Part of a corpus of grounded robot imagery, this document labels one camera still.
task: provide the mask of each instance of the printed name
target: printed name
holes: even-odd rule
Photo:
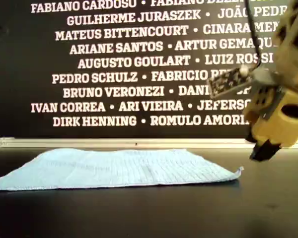
[[[79,11],[79,10],[99,10],[113,8],[135,8],[137,0],[84,0],[65,1],[65,2],[46,2],[32,3],[31,13],[48,13],[48,12],[64,12],[64,11]]]
[[[255,6],[253,8],[253,16],[281,16],[287,10],[286,5],[281,6]],[[241,8],[240,5],[236,5],[235,8],[221,8],[218,18],[241,18],[247,17],[246,8]]]
[[[61,73],[52,74],[52,84],[131,83],[138,81],[137,72]]]
[[[136,116],[53,117],[54,127],[75,126],[136,126]]]
[[[263,63],[273,63],[273,53],[263,53],[261,60]],[[245,64],[245,63],[256,63],[258,56],[253,53],[246,54],[212,54],[204,55],[205,65],[220,65],[220,64]]]
[[[257,32],[275,32],[279,22],[265,21],[255,22],[255,30]],[[250,33],[248,23],[221,23],[221,24],[205,24],[203,26],[203,33],[210,34],[236,34],[236,33]]]
[[[118,111],[120,112],[164,112],[164,111],[183,111],[181,101],[127,101],[121,102]]]
[[[31,113],[105,112],[103,102],[31,103]]]
[[[186,36],[188,29],[188,25],[172,25],[55,31],[55,41]]]
[[[63,98],[162,97],[164,86],[63,88]]]
[[[122,68],[122,67],[163,67],[163,66],[185,66],[189,65],[190,55],[182,56],[144,56],[144,57],[112,57],[80,59],[79,69],[86,68]]]
[[[183,21],[199,20],[201,10],[171,10],[171,11],[149,11],[140,12],[137,17],[136,12],[112,13],[112,14],[95,14],[95,15],[78,15],[68,16],[68,26],[82,25],[99,25],[99,24],[121,24],[134,22],[155,22],[155,21]]]
[[[72,45],[70,55],[91,55],[107,53],[135,53],[161,52],[163,42],[125,42],[125,43],[98,43]]]

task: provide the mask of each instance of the table surface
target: table surface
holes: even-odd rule
[[[0,149],[0,177],[47,149]],[[0,192],[0,238],[297,238],[298,150],[189,150],[239,180],[209,185]]]

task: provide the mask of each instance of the white trim strip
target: white trim strip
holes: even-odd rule
[[[233,148],[249,149],[244,139],[15,139],[0,138],[5,148]],[[291,147],[298,149],[298,142]]]

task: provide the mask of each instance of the light blue fabric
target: light blue fabric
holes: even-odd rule
[[[0,190],[98,188],[234,180],[232,173],[185,149],[111,152],[55,149],[0,178]]]

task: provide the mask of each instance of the black wall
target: black wall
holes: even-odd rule
[[[195,96],[181,96],[179,95],[178,86],[186,88],[194,88],[195,86],[203,87],[205,85],[206,77],[211,77],[212,70],[230,69],[238,66],[237,54],[254,54],[253,48],[245,49],[221,49],[220,41],[223,39],[243,39],[247,41],[250,39],[249,33],[227,33],[227,34],[207,34],[204,31],[206,24],[228,24],[246,23],[245,17],[237,18],[219,18],[221,8],[240,9],[244,8],[243,2],[231,3],[210,3],[214,0],[205,0],[203,4],[189,4],[176,5],[174,1],[170,6],[151,6],[153,2],[147,0],[146,4],[142,4],[141,0],[137,0],[137,6],[134,8],[119,8],[119,9],[97,9],[97,10],[81,10],[83,1],[80,0],[79,11],[64,11],[64,12],[45,12],[45,13],[31,13],[32,3],[37,3],[32,0],[6,0],[0,1],[0,24],[7,27],[9,32],[6,36],[0,38],[0,137],[111,137],[111,138],[131,138],[131,137],[152,137],[152,138],[239,138],[243,137],[247,125],[243,123],[241,113],[243,103],[248,99],[247,94],[236,95],[231,98],[231,101],[224,101],[219,105],[218,110],[198,110],[197,106],[201,101],[205,103],[210,100],[208,95]],[[252,8],[259,6],[281,6],[287,5],[287,0],[272,0],[272,1],[253,1]],[[117,23],[117,24],[88,24],[80,26],[70,26],[67,23],[69,16],[111,14],[112,17],[117,13],[132,12],[135,17],[141,16],[141,12],[166,12],[171,11],[185,11],[187,14],[194,12],[192,10],[200,11],[200,19],[192,20],[169,20],[169,21],[153,21],[153,22],[131,22],[131,23]],[[272,26],[272,22],[279,20],[279,15],[271,16],[271,12],[259,13],[255,18],[257,22],[268,22],[266,26]],[[105,29],[113,28],[137,28],[137,27],[163,27],[163,26],[180,26],[184,25],[186,31],[181,31],[182,35],[177,36],[155,36],[155,37],[122,37],[112,38],[104,37]],[[267,32],[259,32],[259,37],[268,39],[272,36],[271,29],[266,29]],[[92,40],[56,40],[56,31],[73,31],[73,30],[91,30],[102,34],[102,37]],[[177,43],[185,40],[215,40],[217,49],[193,49],[193,50],[176,50]],[[161,51],[144,51],[118,53],[116,49],[118,46],[125,43],[133,42],[154,42],[157,49]],[[83,54],[70,55],[73,45],[80,44],[100,44],[112,43],[113,53],[106,54]],[[272,53],[274,47],[269,45],[263,46],[263,52]],[[206,55],[226,55],[226,59],[232,56],[232,61],[227,64],[207,64]],[[136,57],[153,57],[162,56],[164,60],[168,56],[185,56],[190,57],[187,65],[174,66],[148,66],[136,67],[134,60]],[[95,58],[126,58],[129,57],[132,61],[130,67],[107,67],[107,68],[79,68],[81,59],[95,59]],[[199,80],[193,81],[153,81],[152,71],[175,71],[175,70],[204,70],[203,77]],[[134,82],[111,82],[99,83],[92,81],[92,74],[107,73],[107,72],[130,72],[137,73],[137,81]],[[53,74],[83,74],[90,76],[88,83],[72,83],[60,84],[53,83]],[[147,97],[112,97],[106,94],[111,92],[113,87],[132,87],[152,86],[153,94]],[[164,87],[164,95],[159,94],[161,91],[154,92],[155,88]],[[93,98],[65,98],[65,88],[98,88],[102,91],[101,97]],[[142,102],[148,101],[174,101],[179,106],[178,109],[183,108],[182,111],[145,111],[141,106]],[[105,112],[72,112],[65,113],[60,111],[61,103],[90,103],[96,102],[97,107],[103,104]],[[119,111],[122,107],[121,103],[139,102],[139,111],[124,112]],[[238,107],[234,110],[229,109],[229,104],[238,103]],[[39,113],[38,108],[34,107],[35,112],[31,112],[33,107],[31,104],[40,103],[56,103],[57,112]],[[196,125],[150,125],[153,123],[152,116],[160,118],[161,122],[166,117],[187,115],[189,121],[192,118],[199,119]],[[217,120],[213,121],[213,116],[217,115]],[[84,126],[83,117],[136,117],[137,122],[131,121],[133,125],[130,126]],[[58,117],[79,117],[78,122],[80,126],[54,126],[53,118]]]

